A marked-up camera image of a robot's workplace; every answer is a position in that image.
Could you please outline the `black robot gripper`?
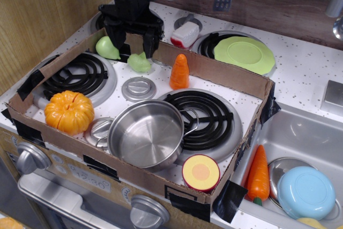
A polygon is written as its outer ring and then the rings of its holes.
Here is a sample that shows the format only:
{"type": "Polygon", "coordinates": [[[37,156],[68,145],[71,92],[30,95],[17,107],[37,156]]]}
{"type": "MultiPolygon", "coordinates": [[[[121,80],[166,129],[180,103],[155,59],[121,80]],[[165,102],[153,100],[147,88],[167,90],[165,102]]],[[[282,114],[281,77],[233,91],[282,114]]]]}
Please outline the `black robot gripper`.
{"type": "MultiPolygon", "coordinates": [[[[114,0],[113,4],[101,4],[98,9],[101,14],[115,20],[136,21],[143,13],[153,13],[150,10],[150,2],[151,0],[114,0]]],[[[123,25],[108,21],[105,21],[104,25],[113,46],[120,49],[126,41],[126,31],[123,25]]],[[[159,47],[159,42],[160,28],[148,27],[143,34],[143,50],[147,58],[153,56],[159,47]]]]}

